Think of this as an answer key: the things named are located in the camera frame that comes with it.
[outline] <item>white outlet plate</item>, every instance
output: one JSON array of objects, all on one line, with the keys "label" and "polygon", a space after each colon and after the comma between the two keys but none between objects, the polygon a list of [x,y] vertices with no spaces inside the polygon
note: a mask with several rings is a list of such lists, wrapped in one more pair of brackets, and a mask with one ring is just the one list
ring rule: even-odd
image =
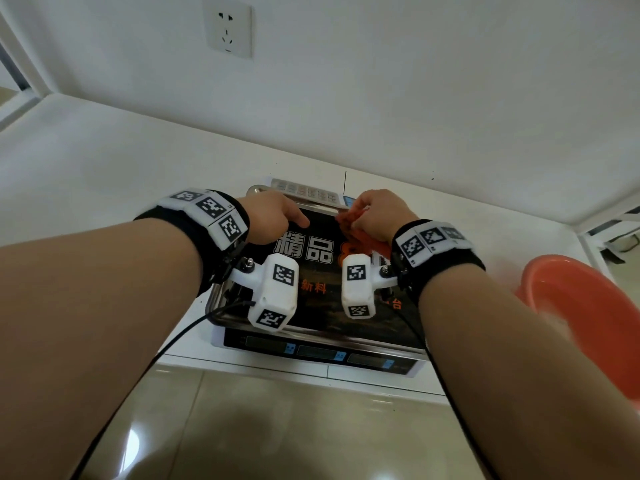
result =
[{"label": "white outlet plate", "polygon": [[236,0],[202,0],[207,44],[225,54],[251,59],[251,6]]}]

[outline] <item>red rag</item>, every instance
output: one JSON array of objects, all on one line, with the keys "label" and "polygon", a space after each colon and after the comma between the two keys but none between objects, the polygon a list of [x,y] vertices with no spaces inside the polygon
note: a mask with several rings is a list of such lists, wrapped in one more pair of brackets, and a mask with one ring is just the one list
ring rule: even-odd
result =
[{"label": "red rag", "polygon": [[366,211],[367,209],[341,212],[335,217],[335,220],[340,224],[340,229],[345,236],[347,236],[348,240],[357,241],[363,245],[365,254],[371,254],[371,251],[373,250],[385,258],[391,259],[391,246],[386,242],[373,239],[372,236],[364,232],[362,229],[354,229],[351,227],[351,224],[358,220]]}]

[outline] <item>person's left hand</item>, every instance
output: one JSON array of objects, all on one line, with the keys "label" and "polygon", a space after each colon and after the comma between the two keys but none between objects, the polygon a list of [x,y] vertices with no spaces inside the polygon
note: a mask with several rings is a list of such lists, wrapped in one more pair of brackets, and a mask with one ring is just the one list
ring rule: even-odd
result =
[{"label": "person's left hand", "polygon": [[252,244],[268,244],[277,241],[289,228],[289,221],[300,227],[309,227],[309,219],[291,200],[276,190],[237,199],[249,214],[249,236]]}]

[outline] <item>forearm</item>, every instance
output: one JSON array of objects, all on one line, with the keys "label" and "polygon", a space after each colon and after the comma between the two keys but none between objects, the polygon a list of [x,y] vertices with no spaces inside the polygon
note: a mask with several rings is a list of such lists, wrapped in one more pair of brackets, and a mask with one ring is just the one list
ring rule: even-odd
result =
[{"label": "forearm", "polygon": [[193,302],[200,258],[144,219],[7,246],[0,262],[0,456],[9,478],[65,476]]},{"label": "forearm", "polygon": [[637,475],[640,425],[624,396],[480,268],[440,273],[419,306],[447,387],[502,478]]}]

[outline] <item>wrist strap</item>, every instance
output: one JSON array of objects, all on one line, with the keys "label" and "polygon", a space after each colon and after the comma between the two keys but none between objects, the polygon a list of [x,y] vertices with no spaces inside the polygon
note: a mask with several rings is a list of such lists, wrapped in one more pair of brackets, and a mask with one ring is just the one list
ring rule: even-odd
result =
[{"label": "wrist strap", "polygon": [[[209,197],[216,198],[216,195],[217,201],[226,206],[219,215],[216,215],[215,205],[209,203]],[[232,261],[244,247],[250,225],[249,215],[233,197],[222,192],[194,189],[161,199],[156,207],[134,220],[148,218],[160,219],[178,227],[196,247],[202,261],[202,281],[198,295],[208,290],[213,282],[221,283],[227,279],[233,268]],[[228,224],[225,224],[229,219],[232,220],[231,231]],[[226,247],[220,249],[219,242]]]},{"label": "wrist strap", "polygon": [[420,293],[437,274],[459,264],[486,271],[473,245],[449,223],[420,219],[402,226],[391,245],[391,266],[398,286],[417,305]]}]

